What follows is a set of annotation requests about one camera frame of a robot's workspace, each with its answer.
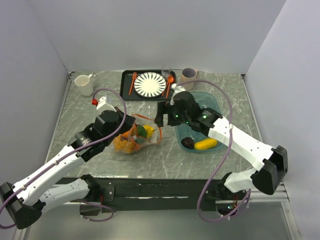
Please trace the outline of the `dark purple food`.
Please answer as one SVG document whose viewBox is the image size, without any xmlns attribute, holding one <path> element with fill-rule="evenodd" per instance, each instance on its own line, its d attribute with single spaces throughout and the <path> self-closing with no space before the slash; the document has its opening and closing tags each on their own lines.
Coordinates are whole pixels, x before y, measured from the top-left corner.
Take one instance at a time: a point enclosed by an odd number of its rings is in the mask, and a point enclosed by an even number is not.
<svg viewBox="0 0 320 240">
<path fill-rule="evenodd" d="M 193 150 L 195 148 L 195 142 L 191 137 L 185 137 L 181 140 L 181 145 L 189 150 Z"/>
</svg>

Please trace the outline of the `green lime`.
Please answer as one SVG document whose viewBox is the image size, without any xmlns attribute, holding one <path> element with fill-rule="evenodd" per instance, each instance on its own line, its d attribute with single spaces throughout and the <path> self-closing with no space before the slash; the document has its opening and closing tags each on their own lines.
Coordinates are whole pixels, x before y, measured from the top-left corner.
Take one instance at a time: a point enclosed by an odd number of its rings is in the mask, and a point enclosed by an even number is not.
<svg viewBox="0 0 320 240">
<path fill-rule="evenodd" d="M 147 139 L 147 133 L 144 127 L 140 124 L 136 126 L 136 139 L 135 142 L 139 145 L 143 144 Z"/>
</svg>

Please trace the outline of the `clear zip top bag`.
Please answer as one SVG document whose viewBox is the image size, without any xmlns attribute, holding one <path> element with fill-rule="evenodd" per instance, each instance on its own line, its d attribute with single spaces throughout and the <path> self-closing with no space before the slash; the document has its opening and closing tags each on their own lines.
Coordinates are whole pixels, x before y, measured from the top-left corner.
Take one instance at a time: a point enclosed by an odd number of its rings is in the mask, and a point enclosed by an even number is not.
<svg viewBox="0 0 320 240">
<path fill-rule="evenodd" d="M 114 150 L 118 153 L 132 154 L 149 145 L 161 142 L 162 129 L 157 126 L 154 119 L 140 114 L 132 115 L 135 120 L 130 130 L 114 138 Z"/>
</svg>

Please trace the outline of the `orange fruit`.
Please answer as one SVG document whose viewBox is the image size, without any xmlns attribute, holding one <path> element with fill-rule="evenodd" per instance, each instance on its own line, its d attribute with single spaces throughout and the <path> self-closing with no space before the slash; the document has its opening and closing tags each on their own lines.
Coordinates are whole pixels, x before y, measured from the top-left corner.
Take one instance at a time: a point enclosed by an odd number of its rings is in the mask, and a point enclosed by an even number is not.
<svg viewBox="0 0 320 240">
<path fill-rule="evenodd" d="M 117 152 L 130 154 L 135 150 L 135 143 L 132 140 L 128 141 L 127 139 L 118 136 L 114 139 L 114 147 Z"/>
</svg>

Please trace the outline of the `yellow banana toy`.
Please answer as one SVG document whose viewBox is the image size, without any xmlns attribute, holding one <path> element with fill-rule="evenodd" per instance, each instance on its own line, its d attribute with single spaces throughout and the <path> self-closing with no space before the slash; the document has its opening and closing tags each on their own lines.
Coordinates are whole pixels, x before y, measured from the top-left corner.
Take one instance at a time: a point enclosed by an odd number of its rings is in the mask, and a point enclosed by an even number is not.
<svg viewBox="0 0 320 240">
<path fill-rule="evenodd" d="M 218 144 L 218 141 L 213 138 L 206 138 L 204 140 L 198 141 L 194 144 L 194 148 L 198 151 L 208 150 L 214 148 Z"/>
</svg>

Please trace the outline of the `yellow lumpy food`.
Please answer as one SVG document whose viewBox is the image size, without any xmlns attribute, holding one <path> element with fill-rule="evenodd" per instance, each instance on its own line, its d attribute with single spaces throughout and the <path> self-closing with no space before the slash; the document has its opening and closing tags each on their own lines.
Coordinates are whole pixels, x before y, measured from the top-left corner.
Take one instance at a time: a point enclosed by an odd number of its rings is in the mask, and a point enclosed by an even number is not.
<svg viewBox="0 0 320 240">
<path fill-rule="evenodd" d="M 146 131 L 146 138 L 151 138 L 155 129 L 150 125 L 144 125 L 143 128 Z"/>
</svg>

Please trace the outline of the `golden ginger root toy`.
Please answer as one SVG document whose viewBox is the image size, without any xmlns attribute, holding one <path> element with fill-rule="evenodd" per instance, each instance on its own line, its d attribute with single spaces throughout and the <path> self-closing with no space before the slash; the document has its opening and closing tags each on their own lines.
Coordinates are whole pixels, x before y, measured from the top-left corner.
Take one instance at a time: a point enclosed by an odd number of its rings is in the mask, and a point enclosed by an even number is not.
<svg viewBox="0 0 320 240">
<path fill-rule="evenodd" d="M 123 152 L 125 150 L 127 144 L 128 144 L 128 138 L 124 137 L 122 135 L 118 135 L 113 140 L 114 149 L 117 152 L 119 152 L 119 151 Z"/>
</svg>

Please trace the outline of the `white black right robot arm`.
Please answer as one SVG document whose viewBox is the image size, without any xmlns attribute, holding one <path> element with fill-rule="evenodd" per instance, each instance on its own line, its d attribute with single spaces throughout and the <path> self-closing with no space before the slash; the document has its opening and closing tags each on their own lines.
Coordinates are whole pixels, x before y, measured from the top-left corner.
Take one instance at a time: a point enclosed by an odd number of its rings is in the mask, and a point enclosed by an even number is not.
<svg viewBox="0 0 320 240">
<path fill-rule="evenodd" d="M 157 104 L 154 122 L 164 125 L 168 115 L 169 126 L 186 124 L 195 132 L 215 139 L 239 154 L 252 166 L 238 173 L 228 173 L 219 186 L 219 195 L 232 198 L 237 192 L 256 188 L 266 195 L 273 195 L 288 172 L 288 153 L 282 146 L 272 147 L 232 125 L 226 117 L 210 107 L 200 107 L 188 91 L 175 94 L 170 101 Z"/>
</svg>

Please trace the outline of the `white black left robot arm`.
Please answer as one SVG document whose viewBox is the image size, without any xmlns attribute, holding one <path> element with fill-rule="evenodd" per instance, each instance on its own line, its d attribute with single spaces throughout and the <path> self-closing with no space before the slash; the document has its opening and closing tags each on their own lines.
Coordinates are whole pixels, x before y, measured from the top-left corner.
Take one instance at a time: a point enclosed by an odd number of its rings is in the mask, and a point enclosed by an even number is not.
<svg viewBox="0 0 320 240">
<path fill-rule="evenodd" d="M 101 187 L 90 174 L 68 184 L 53 185 L 69 171 L 102 153 L 115 137 L 129 131 L 135 120 L 119 109 L 104 110 L 37 171 L 14 184 L 3 183 L 0 186 L 0 198 L 4 204 L 1 208 L 7 210 L 14 226 L 25 229 L 44 213 L 66 202 L 99 199 Z"/>
</svg>

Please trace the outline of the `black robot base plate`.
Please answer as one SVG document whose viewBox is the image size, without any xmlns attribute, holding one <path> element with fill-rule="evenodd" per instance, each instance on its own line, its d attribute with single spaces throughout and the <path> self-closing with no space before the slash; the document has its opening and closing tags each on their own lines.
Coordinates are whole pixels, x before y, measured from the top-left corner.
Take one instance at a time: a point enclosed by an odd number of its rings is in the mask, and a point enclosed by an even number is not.
<svg viewBox="0 0 320 240">
<path fill-rule="evenodd" d="M 115 211 L 196 209 L 205 179 L 80 177 L 92 190 L 87 200 L 103 202 Z"/>
</svg>

